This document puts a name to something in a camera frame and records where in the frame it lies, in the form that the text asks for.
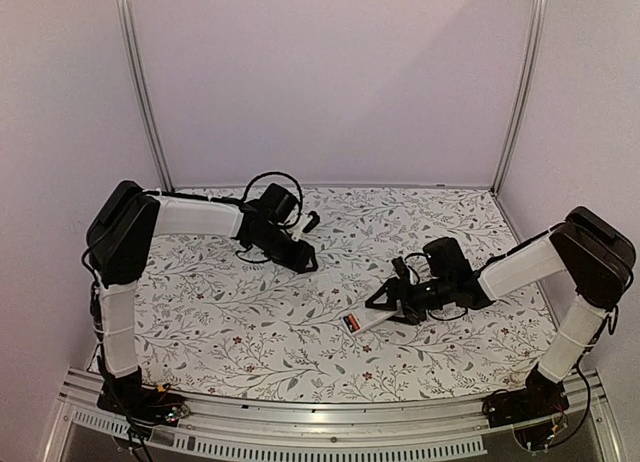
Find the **white remote control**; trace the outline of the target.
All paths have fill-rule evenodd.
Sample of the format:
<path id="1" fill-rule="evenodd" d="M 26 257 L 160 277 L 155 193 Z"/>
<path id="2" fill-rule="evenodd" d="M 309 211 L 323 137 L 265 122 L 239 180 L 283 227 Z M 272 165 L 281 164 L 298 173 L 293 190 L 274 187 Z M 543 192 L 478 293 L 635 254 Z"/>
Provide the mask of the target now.
<path id="1" fill-rule="evenodd" d="M 391 316 L 393 316 L 397 311 L 385 311 L 385 310 L 375 310 L 375 309 L 367 309 L 366 307 L 357 307 L 354 310 L 350 310 L 345 315 L 340 317 L 340 321 L 342 322 L 344 328 L 346 329 L 349 335 L 355 336 L 361 334 L 369 329 L 376 327 L 382 322 L 388 320 Z M 355 333 L 350 333 L 344 323 L 344 317 L 347 315 L 353 315 L 360 326 L 360 329 Z"/>

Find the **orange battery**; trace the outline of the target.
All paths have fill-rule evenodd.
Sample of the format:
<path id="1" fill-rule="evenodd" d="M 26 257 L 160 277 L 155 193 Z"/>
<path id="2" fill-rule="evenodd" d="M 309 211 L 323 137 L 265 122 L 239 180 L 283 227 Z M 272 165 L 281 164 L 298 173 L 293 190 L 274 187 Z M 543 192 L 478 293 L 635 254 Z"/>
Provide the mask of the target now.
<path id="1" fill-rule="evenodd" d="M 355 332 L 357 332 L 357 331 L 360 329 L 360 326 L 359 326 L 359 324 L 358 324 L 358 321 L 357 321 L 357 319 L 356 319 L 353 315 L 349 314 L 349 315 L 345 316 L 345 317 L 344 317 L 344 319 L 345 319 L 345 318 L 350 319 L 350 320 L 353 322 L 353 324 L 356 326 L 357 330 L 356 330 Z"/>

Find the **dark purple battery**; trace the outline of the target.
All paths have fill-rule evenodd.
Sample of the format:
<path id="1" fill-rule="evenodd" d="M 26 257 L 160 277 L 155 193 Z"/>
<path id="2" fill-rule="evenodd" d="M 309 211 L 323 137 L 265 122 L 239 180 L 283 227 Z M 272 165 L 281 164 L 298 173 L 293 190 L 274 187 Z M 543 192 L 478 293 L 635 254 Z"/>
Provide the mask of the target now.
<path id="1" fill-rule="evenodd" d="M 356 326 L 353 324 L 353 322 L 350 319 L 345 318 L 344 323 L 350 333 L 354 333 L 357 330 Z"/>

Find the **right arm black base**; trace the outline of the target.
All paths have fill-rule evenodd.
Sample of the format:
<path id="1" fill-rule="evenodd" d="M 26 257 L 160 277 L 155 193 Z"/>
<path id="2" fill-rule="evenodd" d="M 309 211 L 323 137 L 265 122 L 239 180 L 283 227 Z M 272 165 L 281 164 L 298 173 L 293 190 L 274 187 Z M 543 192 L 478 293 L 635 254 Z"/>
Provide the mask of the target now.
<path id="1" fill-rule="evenodd" d="M 491 428 L 524 423 L 513 432 L 516 442 L 525 450 L 547 450 L 554 442 L 558 423 L 569 408 L 563 382 L 552 382 L 535 367 L 522 389 L 499 389 L 482 401 L 482 413 Z"/>

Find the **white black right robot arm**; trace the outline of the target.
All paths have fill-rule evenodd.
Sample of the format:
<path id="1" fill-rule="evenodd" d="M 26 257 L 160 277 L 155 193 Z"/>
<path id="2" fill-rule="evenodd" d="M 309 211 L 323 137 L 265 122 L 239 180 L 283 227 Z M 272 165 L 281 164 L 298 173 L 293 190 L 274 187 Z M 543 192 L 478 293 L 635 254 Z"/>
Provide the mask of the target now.
<path id="1" fill-rule="evenodd" d="M 632 285 L 637 260 L 631 240 L 583 206 L 563 222 L 491 257 L 479 269 L 472 268 L 452 237 L 427 243 L 420 255 L 430 269 L 428 281 L 412 276 L 405 259 L 398 257 L 392 262 L 394 276 L 365 301 L 365 307 L 385 311 L 396 322 L 417 325 L 428 312 L 450 303 L 480 310 L 560 272 L 573 280 L 574 301 L 533 370 L 543 379 L 518 394 L 517 409 L 527 418 L 539 417 L 554 404 L 551 383 L 562 382 L 595 343 L 606 318 L 616 312 Z"/>

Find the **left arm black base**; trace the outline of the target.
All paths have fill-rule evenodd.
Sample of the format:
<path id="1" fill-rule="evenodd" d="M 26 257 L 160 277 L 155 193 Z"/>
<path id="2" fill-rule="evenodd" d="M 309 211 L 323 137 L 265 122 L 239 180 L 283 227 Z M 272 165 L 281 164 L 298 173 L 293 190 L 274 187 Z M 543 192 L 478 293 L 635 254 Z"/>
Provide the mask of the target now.
<path id="1" fill-rule="evenodd" d="M 174 393 L 169 383 L 144 386 L 140 368 L 120 378 L 105 372 L 97 406 L 147 426 L 176 426 L 190 414 L 186 399 Z"/>

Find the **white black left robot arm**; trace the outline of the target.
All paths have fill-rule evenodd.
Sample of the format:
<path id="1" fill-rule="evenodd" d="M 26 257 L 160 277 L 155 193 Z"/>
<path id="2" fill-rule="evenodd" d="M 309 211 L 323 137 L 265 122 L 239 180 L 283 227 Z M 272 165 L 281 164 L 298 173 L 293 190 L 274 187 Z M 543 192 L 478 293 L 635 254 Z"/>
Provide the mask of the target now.
<path id="1" fill-rule="evenodd" d="M 111 401 L 128 416 L 148 408 L 139 387 L 141 369 L 135 352 L 135 293 L 156 237 L 225 237 L 246 250 L 259 249 L 269 262 L 298 274 L 318 268 L 315 249 L 305 234 L 320 222 L 304 209 L 302 191 L 270 184 L 256 199 L 205 197 L 145 190 L 119 183 L 87 235 L 82 263 L 93 277 L 90 311 L 99 342 L 99 370 Z"/>

